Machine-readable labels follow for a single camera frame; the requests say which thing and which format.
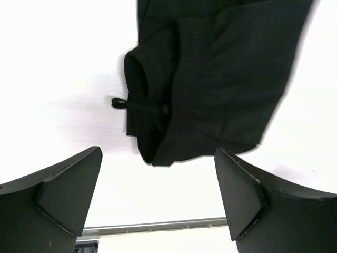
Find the black shorts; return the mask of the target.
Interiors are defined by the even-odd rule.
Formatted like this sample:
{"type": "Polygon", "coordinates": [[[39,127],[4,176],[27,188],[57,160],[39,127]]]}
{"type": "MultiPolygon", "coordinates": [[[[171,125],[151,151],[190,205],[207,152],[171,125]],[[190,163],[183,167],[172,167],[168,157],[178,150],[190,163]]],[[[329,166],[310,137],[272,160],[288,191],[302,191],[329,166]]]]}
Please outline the black shorts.
{"type": "Polygon", "coordinates": [[[138,1],[124,57],[126,133],[152,166],[259,145],[312,1],[138,1]]]}

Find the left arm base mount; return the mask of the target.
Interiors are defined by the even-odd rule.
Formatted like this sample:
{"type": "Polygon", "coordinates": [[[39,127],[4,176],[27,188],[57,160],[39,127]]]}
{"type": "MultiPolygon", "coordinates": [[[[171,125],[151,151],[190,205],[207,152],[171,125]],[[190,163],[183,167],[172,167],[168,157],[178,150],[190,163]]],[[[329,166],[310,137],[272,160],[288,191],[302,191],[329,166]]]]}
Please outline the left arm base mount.
{"type": "Polygon", "coordinates": [[[73,253],[97,253],[99,240],[77,241],[73,253]]]}

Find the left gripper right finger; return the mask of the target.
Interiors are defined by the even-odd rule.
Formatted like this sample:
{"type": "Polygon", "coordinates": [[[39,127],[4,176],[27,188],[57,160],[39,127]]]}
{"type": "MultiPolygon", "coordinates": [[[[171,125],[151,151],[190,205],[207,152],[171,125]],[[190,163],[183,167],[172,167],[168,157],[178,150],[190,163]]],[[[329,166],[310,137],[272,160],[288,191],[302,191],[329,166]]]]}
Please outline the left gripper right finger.
{"type": "Polygon", "coordinates": [[[287,181],[221,148],[215,167],[239,252],[336,252],[336,194],[287,181]]]}

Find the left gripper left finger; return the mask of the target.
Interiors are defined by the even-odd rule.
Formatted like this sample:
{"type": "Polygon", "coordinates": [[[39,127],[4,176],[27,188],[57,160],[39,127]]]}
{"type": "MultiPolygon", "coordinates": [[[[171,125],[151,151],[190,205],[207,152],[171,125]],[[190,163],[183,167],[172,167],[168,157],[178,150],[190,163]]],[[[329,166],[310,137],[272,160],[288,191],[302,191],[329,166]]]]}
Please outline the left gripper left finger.
{"type": "Polygon", "coordinates": [[[102,163],[90,147],[1,185],[1,252],[73,252],[102,163]]]}

